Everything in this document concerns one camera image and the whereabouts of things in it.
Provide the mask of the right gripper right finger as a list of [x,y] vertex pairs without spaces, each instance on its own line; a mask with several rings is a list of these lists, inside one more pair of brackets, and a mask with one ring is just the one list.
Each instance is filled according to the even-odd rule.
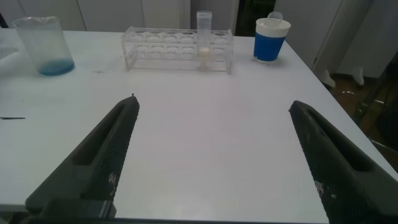
[[311,106],[289,112],[329,221],[397,222],[397,181]]

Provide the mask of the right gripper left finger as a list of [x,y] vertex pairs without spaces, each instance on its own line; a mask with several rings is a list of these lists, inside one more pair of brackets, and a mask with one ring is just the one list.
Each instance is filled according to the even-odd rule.
[[25,201],[33,214],[112,202],[139,114],[134,95],[121,100]]

